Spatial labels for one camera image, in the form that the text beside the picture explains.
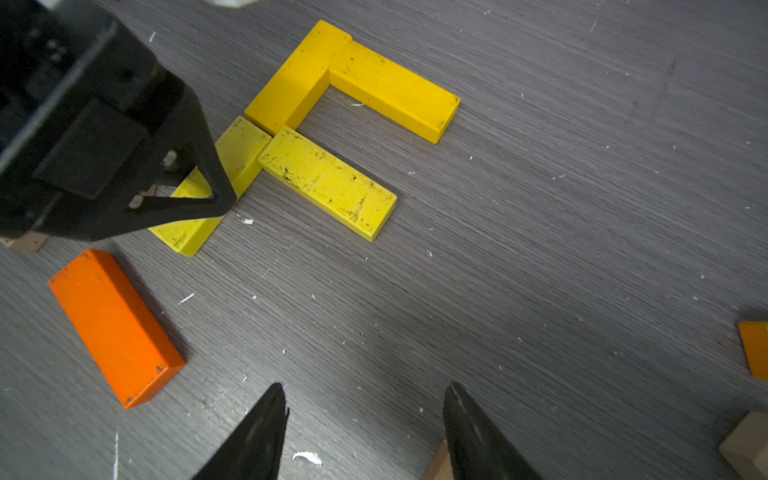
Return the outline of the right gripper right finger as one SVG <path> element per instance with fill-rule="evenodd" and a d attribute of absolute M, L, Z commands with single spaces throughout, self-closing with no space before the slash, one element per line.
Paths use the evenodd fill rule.
<path fill-rule="evenodd" d="M 445 391 L 443 421 L 454 479 L 542 479 L 459 382 Z"/>

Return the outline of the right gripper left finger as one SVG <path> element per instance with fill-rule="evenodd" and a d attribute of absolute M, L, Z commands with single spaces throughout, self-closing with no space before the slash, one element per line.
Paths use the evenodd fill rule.
<path fill-rule="evenodd" d="M 273 383 L 194 480 L 275 480 L 290 410 L 281 383 Z"/>

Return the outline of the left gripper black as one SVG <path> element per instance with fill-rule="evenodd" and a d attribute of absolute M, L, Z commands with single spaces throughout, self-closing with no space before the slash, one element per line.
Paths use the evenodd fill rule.
<path fill-rule="evenodd" d="M 192 89 L 90 1 L 1 5 L 1 233 L 98 240 L 237 195 Z"/>

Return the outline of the amber orange block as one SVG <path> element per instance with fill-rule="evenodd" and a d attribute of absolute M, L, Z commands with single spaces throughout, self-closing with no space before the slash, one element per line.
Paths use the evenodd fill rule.
<path fill-rule="evenodd" d="M 768 380 L 768 332 L 766 322 L 743 321 L 738 330 L 753 377 Z"/>

